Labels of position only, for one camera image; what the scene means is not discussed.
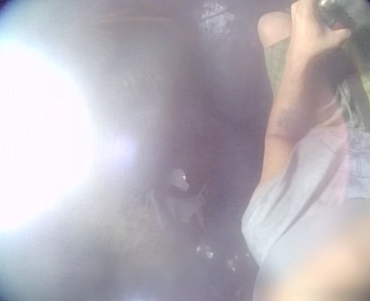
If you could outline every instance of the person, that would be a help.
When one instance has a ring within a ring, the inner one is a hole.
[[[303,229],[301,225],[310,218],[354,199],[369,202],[370,60],[356,62],[356,52],[351,49],[352,42],[362,41],[356,38],[358,31],[324,26],[315,0],[293,3],[290,15],[264,15],[258,32],[274,101],[265,135],[262,175],[243,216],[242,232],[262,267],[287,233]],[[327,219],[320,224],[326,225]],[[306,227],[306,233],[297,235],[293,243],[284,238],[288,243],[277,247],[280,251],[275,252],[274,265],[282,266],[283,260],[300,256],[302,251],[293,251],[291,246],[302,248],[308,238],[320,235],[319,229]],[[334,247],[337,256],[353,250],[346,245]],[[327,263],[337,263],[336,253],[324,257]],[[330,266],[337,271],[351,262]],[[292,281],[302,283],[304,277],[313,281],[316,274],[312,269]],[[287,289],[293,287],[288,284],[283,283]],[[298,288],[307,287],[301,284]],[[306,300],[303,294],[286,298],[284,290],[276,291],[281,297],[273,300]]]

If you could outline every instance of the fingers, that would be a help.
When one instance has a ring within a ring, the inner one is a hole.
[[[351,30],[349,29],[339,29],[339,30],[329,29],[328,32],[332,37],[334,45],[336,46],[340,46],[351,36]]]
[[[303,14],[306,18],[317,19],[316,0],[298,0],[291,5],[291,14]]]

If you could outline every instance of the blurry object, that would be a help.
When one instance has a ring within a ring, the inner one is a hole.
[[[318,0],[317,6],[322,22],[329,28],[356,27],[353,17],[363,9],[361,0]]]
[[[190,226],[194,218],[194,226],[203,231],[202,207],[206,200],[202,192],[187,194],[189,188],[184,171],[175,169],[169,174],[166,188],[155,189],[150,193],[149,206],[164,229],[178,230]]]

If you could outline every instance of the bright light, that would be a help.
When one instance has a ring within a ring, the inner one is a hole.
[[[94,155],[73,81],[34,51],[0,46],[0,230],[50,209],[87,178]]]

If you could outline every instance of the forearm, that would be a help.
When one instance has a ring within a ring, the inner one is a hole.
[[[325,83],[320,82],[311,61],[300,57],[291,47],[273,101],[266,136],[297,142],[315,124],[315,99]]]

